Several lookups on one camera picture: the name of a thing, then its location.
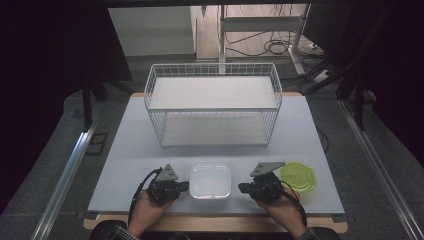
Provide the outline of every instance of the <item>white wire basket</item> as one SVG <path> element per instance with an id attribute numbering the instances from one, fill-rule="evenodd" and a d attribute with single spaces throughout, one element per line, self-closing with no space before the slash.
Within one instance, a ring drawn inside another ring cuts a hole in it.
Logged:
<path id="1" fill-rule="evenodd" d="M 163 147 L 267 146 L 282 100 L 272 63 L 155 64 L 144 94 Z"/>

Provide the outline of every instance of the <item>plastic lid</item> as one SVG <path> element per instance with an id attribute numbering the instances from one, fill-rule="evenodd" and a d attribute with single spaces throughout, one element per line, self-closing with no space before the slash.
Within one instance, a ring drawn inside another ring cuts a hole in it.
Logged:
<path id="1" fill-rule="evenodd" d="M 298 192 L 310 192 L 317 185 L 314 169 L 302 162 L 287 163 L 280 174 L 281 180 Z"/>

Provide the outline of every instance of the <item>hand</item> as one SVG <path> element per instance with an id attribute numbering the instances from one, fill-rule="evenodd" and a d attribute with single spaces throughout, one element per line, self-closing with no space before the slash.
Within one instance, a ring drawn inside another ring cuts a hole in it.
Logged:
<path id="1" fill-rule="evenodd" d="M 295 197 L 295 193 L 289 189 L 285 190 L 288 194 Z M 256 201 L 259 207 L 269 213 L 274 221 L 284 227 L 293 238 L 302 236 L 307 228 L 302 222 L 302 216 L 296 206 L 288 198 L 281 196 L 272 204 L 266 204 Z"/>
<path id="2" fill-rule="evenodd" d="M 153 226 L 159 220 L 172 203 L 174 201 L 159 206 L 150 200 L 146 192 L 141 192 L 137 198 L 130 225 L 128 226 L 128 232 L 140 237 L 144 230 Z"/>

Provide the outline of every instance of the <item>cable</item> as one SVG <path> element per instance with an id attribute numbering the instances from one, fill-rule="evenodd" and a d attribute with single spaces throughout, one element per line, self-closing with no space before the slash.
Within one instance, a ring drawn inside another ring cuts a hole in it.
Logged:
<path id="1" fill-rule="evenodd" d="M 251 35 L 251 36 L 248 36 L 248 37 L 245 37 L 245 38 L 242 38 L 242 39 L 239 39 L 239 40 L 233 41 L 233 42 L 228 41 L 228 36 L 227 36 L 227 34 L 225 34 L 225 40 L 227 40 L 227 43 L 229 43 L 229 44 L 234 44 L 234 43 L 238 43 L 238 42 L 241 42 L 241 41 L 247 40 L 247 39 L 252 38 L 252 37 L 259 36 L 259 35 L 264 34 L 264 33 L 267 33 L 267 32 L 268 32 L 268 31 L 264 31 L 264 32 L 256 33 L 256 34 L 253 34 L 253 35 Z"/>
<path id="2" fill-rule="evenodd" d="M 243 9 L 241 9 L 241 5 L 240 5 L 240 11 L 243 13 L 243 16 L 246 16 L 246 14 L 244 14 Z"/>
<path id="3" fill-rule="evenodd" d="M 305 60 L 306 59 L 320 59 L 320 58 L 314 58 L 314 57 L 311 57 L 311 58 L 302 58 L 302 63 L 303 63 L 303 65 L 305 65 L 306 67 L 308 67 L 308 68 L 314 68 L 314 67 L 316 67 L 316 66 L 318 66 L 318 64 L 317 65 L 315 65 L 315 66 L 311 66 L 311 65 L 308 65 L 308 64 L 306 64 L 305 63 Z"/>
<path id="4" fill-rule="evenodd" d="M 320 137 L 321 145 L 324 145 L 326 143 L 326 146 L 323 146 L 323 149 L 324 153 L 327 153 L 328 149 L 330 148 L 330 140 L 328 140 L 327 135 L 325 135 L 325 133 L 321 129 L 319 129 L 317 126 L 315 126 L 315 128 L 317 129 L 318 136 Z"/>
<path id="5" fill-rule="evenodd" d="M 284 4 L 280 4 L 280 11 L 278 12 L 278 16 L 281 16 L 281 10 L 283 9 Z"/>
<path id="6" fill-rule="evenodd" d="M 143 191 L 143 187 L 144 187 L 144 184 L 146 183 L 147 179 L 149 179 L 150 176 L 152 176 L 153 174 L 156 174 L 156 175 L 159 174 L 161 171 L 162 171 L 162 168 L 158 168 L 158 169 L 151 171 L 149 174 L 147 174 L 147 176 L 144 178 L 144 180 L 138 186 L 137 191 L 135 191 L 134 196 L 131 200 L 130 211 L 129 211 L 129 214 L 128 214 L 128 225 L 131 222 L 132 214 L 133 214 L 135 205 L 137 203 L 138 196 Z"/>
<path id="7" fill-rule="evenodd" d="M 299 85 L 299 92 L 302 92 L 302 87 L 306 82 L 312 81 L 315 79 L 327 66 L 329 62 L 324 60 L 320 62 L 317 66 L 311 69 L 308 74 L 303 78 L 302 83 Z"/>
<path id="8" fill-rule="evenodd" d="M 274 10 L 276 7 L 277 7 L 277 4 L 274 4 L 274 7 L 273 7 L 273 8 L 271 8 L 271 11 L 269 11 L 269 13 L 268 13 L 268 17 L 269 17 L 269 15 L 271 15 L 272 10 Z"/>
<path id="9" fill-rule="evenodd" d="M 295 196 L 295 198 L 296 198 L 296 200 L 299 202 L 299 198 L 297 197 L 297 194 L 295 193 L 295 191 L 293 190 L 293 188 L 290 186 L 290 184 L 288 184 L 288 183 L 286 183 L 286 182 L 284 182 L 283 180 L 280 180 L 280 182 L 282 182 L 282 183 L 284 183 L 284 184 L 286 184 L 291 190 L 292 190 L 292 192 L 293 192 L 293 194 L 294 194 L 294 196 Z"/>
<path id="10" fill-rule="evenodd" d="M 281 51 L 281 52 L 275 52 L 275 51 L 272 50 L 273 46 L 284 46 L 285 49 L 284 49 L 284 51 Z M 287 52 L 287 46 L 282 41 L 279 41 L 279 40 L 268 40 L 267 42 L 265 42 L 264 48 L 265 48 L 265 51 L 262 52 L 262 53 L 258 53 L 258 54 L 248 54 L 248 53 L 241 52 L 241 51 L 234 49 L 234 48 L 225 48 L 225 49 L 240 53 L 240 54 L 248 56 L 248 57 L 258 57 L 258 56 L 262 56 L 262 55 L 264 55 L 268 52 L 271 52 L 275 55 L 282 55 L 285 52 Z"/>

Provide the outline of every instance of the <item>metal rail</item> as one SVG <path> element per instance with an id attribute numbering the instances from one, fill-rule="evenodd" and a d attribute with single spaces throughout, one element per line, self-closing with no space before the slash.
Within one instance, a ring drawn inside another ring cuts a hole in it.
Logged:
<path id="1" fill-rule="evenodd" d="M 82 132 L 74 150 L 68 160 L 68 163 L 63 170 L 63 173 L 54 189 L 46 208 L 44 209 L 43 215 L 41 216 L 37 227 L 35 228 L 31 239 L 47 239 L 50 231 L 56 221 L 57 215 L 59 214 L 60 208 L 68 194 L 69 188 L 78 170 L 79 164 L 84 156 L 85 150 L 90 143 L 90 139 L 96 129 L 98 119 L 103 110 L 104 103 L 97 103 L 93 110 L 93 122 L 91 127 L 86 132 Z"/>

